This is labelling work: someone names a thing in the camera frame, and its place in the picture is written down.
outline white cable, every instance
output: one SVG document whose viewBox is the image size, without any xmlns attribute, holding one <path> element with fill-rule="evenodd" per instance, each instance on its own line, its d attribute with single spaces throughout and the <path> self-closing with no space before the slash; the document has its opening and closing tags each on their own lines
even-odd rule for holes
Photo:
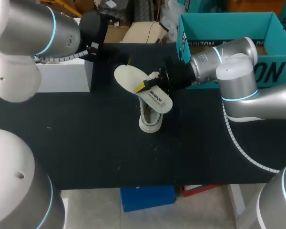
<svg viewBox="0 0 286 229">
<path fill-rule="evenodd" d="M 229 131 L 229 134 L 230 134 L 230 137 L 233 141 L 233 143 L 235 144 L 235 146 L 237 147 L 237 149 L 239 150 L 239 152 L 241 152 L 241 154 L 248 160 L 250 161 L 252 164 L 256 165 L 257 167 L 260 167 L 266 171 L 269 171 L 269 172 L 272 172 L 272 173 L 279 173 L 279 170 L 276 170 L 276 169 L 272 169 L 272 168 L 269 168 L 269 167 L 266 167 L 264 165 L 261 165 L 260 163 L 254 161 L 251 157 L 249 157 L 248 154 L 245 153 L 245 151 L 240 147 L 239 143 L 237 142 L 237 140 L 235 139 L 233 133 L 232 133 L 232 129 L 230 127 L 230 124 L 229 124 L 229 119 L 227 117 L 227 114 L 225 112 L 225 106 L 224 106 L 224 103 L 223 103 L 223 111 L 224 111 L 224 118 L 225 118 L 225 125 L 227 126 L 227 129 Z"/>
<path fill-rule="evenodd" d="M 76 53 L 74 55 L 70 55 L 70 56 L 65 56 L 65 57 L 60 57 L 60 58 L 52 58 L 52 57 L 39 57 L 40 61 L 54 61 L 54 62 L 64 62 L 64 61 L 70 61 L 76 58 L 81 58 L 85 55 L 88 54 L 88 51 L 82 51 L 79 53 Z"/>
</svg>

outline white floor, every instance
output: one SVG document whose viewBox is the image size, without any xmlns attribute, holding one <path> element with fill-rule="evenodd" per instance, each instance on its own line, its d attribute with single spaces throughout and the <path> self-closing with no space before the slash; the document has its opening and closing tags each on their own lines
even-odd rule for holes
<svg viewBox="0 0 286 229">
<path fill-rule="evenodd" d="M 61 195 L 68 198 L 66 229 L 235 229 L 226 186 L 128 213 L 118 188 L 65 190 Z"/>
</svg>

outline gray robotic arm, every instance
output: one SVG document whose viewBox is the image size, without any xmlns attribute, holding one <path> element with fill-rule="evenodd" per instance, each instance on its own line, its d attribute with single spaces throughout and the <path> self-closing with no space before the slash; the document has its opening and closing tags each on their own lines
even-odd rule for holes
<svg viewBox="0 0 286 229">
<path fill-rule="evenodd" d="M 236 54 L 216 69 L 228 118 L 234 122 L 286 119 L 286 84 L 257 89 L 248 56 Z"/>
<path fill-rule="evenodd" d="M 192 55 L 189 63 L 165 63 L 161 84 L 164 89 L 178 90 L 217 80 L 231 121 L 286 119 L 286 84 L 257 89 L 256 63 L 256 47 L 243 37 Z"/>
<path fill-rule="evenodd" d="M 107 22 L 101 20 L 96 11 L 88 12 L 78 25 L 30 0 L 0 0 L 0 98 L 23 102 L 34 96 L 41 73 L 33 56 L 59 62 L 95 60 L 107 31 Z"/>
</svg>

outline black tabletop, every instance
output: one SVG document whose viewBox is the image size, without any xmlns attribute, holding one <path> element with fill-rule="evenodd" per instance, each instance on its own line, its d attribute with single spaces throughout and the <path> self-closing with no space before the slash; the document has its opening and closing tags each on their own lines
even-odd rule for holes
<svg viewBox="0 0 286 229">
<path fill-rule="evenodd" d="M 157 71 L 174 44 L 115 44 L 131 64 Z M 27 102 L 0 99 L 0 129 L 21 137 L 58 189 L 265 183 L 274 175 L 234 146 L 217 89 L 172 94 L 159 132 L 139 126 L 139 101 L 114 80 L 113 66 L 94 64 L 91 93 L 43 93 Z M 257 162 L 286 165 L 286 121 L 231 123 L 240 146 Z"/>
</svg>

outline white box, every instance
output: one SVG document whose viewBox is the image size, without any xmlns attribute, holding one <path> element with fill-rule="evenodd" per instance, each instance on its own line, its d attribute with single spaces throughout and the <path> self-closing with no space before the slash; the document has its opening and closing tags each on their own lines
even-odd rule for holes
<svg viewBox="0 0 286 229">
<path fill-rule="evenodd" d="M 37 66 L 42 75 L 39 93 L 90 91 L 93 62 L 75 59 Z"/>
</svg>

